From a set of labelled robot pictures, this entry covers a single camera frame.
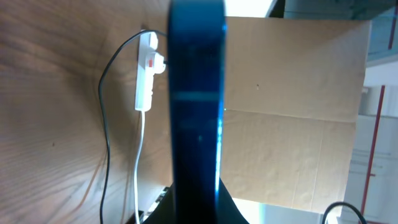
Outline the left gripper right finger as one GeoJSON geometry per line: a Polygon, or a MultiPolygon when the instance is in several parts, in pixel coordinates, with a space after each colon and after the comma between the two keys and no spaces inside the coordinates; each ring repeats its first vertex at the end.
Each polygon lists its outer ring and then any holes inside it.
{"type": "Polygon", "coordinates": [[[217,224],[249,224],[219,178],[216,186],[217,224]]]}

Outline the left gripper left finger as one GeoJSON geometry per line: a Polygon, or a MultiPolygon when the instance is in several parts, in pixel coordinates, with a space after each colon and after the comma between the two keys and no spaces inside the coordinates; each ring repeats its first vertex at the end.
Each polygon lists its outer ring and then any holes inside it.
{"type": "Polygon", "coordinates": [[[155,210],[143,224],[174,224],[174,193],[173,187],[166,187],[165,193],[155,210]]]}

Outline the blue Galaxy smartphone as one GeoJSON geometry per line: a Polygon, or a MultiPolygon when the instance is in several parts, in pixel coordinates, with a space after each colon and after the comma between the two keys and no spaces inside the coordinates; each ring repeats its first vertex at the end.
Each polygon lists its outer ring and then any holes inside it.
{"type": "Polygon", "coordinates": [[[223,1],[171,1],[167,58],[177,223],[217,223],[226,21],[223,1]]]}

